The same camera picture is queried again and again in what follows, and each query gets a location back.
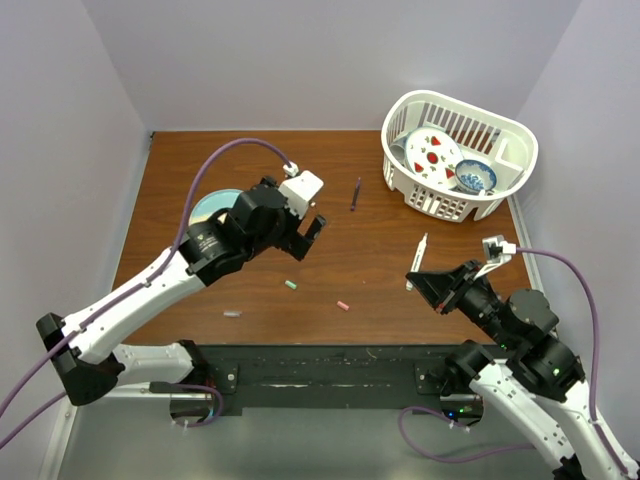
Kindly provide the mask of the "white marker with green end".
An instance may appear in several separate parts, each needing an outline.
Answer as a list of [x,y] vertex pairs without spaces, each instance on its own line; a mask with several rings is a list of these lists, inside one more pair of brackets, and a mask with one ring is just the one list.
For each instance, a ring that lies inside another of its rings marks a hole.
[[409,269],[410,273],[414,273],[414,272],[418,272],[421,264],[422,264],[422,260],[424,257],[424,254],[427,250],[427,246],[428,246],[428,237],[429,235],[427,233],[424,233],[424,235],[422,236],[421,240],[418,242],[417,246],[416,246],[416,251],[413,257],[413,260],[411,262],[411,266]]

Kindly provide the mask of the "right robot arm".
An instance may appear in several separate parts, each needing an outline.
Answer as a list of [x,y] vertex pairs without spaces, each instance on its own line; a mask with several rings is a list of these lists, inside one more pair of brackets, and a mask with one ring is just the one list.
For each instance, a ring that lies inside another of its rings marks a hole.
[[467,340],[444,361],[447,390],[470,390],[533,445],[557,479],[636,479],[630,457],[599,416],[581,360],[553,329],[559,319],[531,288],[501,300],[478,262],[454,270],[409,272],[406,278],[439,314],[461,312],[503,351],[494,358]]

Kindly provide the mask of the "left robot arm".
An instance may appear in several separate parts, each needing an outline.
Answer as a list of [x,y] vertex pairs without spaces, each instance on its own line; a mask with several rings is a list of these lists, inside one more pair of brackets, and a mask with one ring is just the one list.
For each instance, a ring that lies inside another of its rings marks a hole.
[[206,386],[211,368],[194,342],[133,346],[125,339],[269,248],[303,260],[326,220],[318,215],[305,233],[298,229],[323,186],[309,171],[282,183],[265,177],[198,217],[177,247],[103,299],[66,317],[39,319],[37,330],[71,404],[88,405],[116,387],[143,382],[176,384],[185,392]]

